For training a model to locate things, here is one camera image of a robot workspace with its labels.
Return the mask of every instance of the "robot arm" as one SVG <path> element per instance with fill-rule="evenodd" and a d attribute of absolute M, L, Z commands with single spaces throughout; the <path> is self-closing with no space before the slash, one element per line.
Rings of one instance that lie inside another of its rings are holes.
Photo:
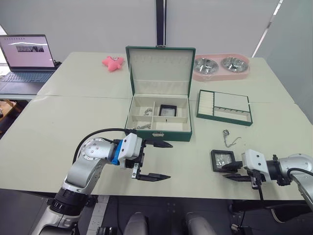
<path fill-rule="evenodd" d="M 143 140 L 130 133 L 122 140 L 107 141 L 104 138 L 86 140 L 80 146 L 77 160 L 71 166 L 62 187 L 52 204 L 48 206 L 32 235 L 71 234 L 77 228 L 88 195 L 91 194 L 105 164 L 133 168 L 132 178 L 145 181 L 159 181 L 170 176 L 149 173 L 140 174 L 143 165 L 143 149 L 146 144 L 155 147 L 172 147 L 163 141 Z"/>
<path fill-rule="evenodd" d="M 313 158 L 305 154 L 293 154 L 287 158 L 266 161 L 264 155 L 252 149 L 242 154 L 242 165 L 247 170 L 248 177 L 238 174 L 225 175 L 236 181 L 251 181 L 253 189 L 261 188 L 264 181 L 276 180 L 280 186 L 290 185 L 292 181 L 298 184 L 298 189 L 313 210 Z"/>

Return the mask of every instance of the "stainless steel bowl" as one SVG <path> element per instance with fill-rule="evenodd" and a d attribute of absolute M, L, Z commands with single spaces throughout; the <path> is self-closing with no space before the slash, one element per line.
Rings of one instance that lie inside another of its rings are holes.
<path fill-rule="evenodd" d="M 231 72 L 244 72 L 248 69 L 248 64 L 235 57 L 226 57 L 222 60 L 222 66 Z"/>
<path fill-rule="evenodd" d="M 219 69 L 218 64 L 214 60 L 207 58 L 196 59 L 194 62 L 194 71 L 203 74 L 213 74 Z"/>

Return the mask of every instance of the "open jewelry box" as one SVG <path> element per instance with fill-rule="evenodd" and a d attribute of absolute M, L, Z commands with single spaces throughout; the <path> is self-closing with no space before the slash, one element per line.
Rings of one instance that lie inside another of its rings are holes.
<path fill-rule="evenodd" d="M 190 141 L 194 48 L 126 47 L 133 99 L 126 128 L 145 139 Z M 161 110 L 163 107 L 174 110 Z"/>
<path fill-rule="evenodd" d="M 198 118 L 250 126 L 252 115 L 245 95 L 200 90 Z"/>

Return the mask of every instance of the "pink star plush toy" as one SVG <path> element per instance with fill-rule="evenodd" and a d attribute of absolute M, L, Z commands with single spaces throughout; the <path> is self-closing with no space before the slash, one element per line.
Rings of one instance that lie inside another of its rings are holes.
<path fill-rule="evenodd" d="M 102 61 L 102 64 L 107 66 L 110 72 L 113 72 L 114 70 L 122 68 L 123 62 L 124 62 L 123 57 L 107 56 L 107 58 Z"/>

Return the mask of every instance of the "laptop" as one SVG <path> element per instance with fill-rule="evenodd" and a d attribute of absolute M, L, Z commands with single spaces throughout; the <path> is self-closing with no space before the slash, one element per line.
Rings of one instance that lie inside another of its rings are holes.
<path fill-rule="evenodd" d="M 0 94 L 37 94 L 56 70 L 45 35 L 0 35 L 11 70 L 0 79 Z"/>

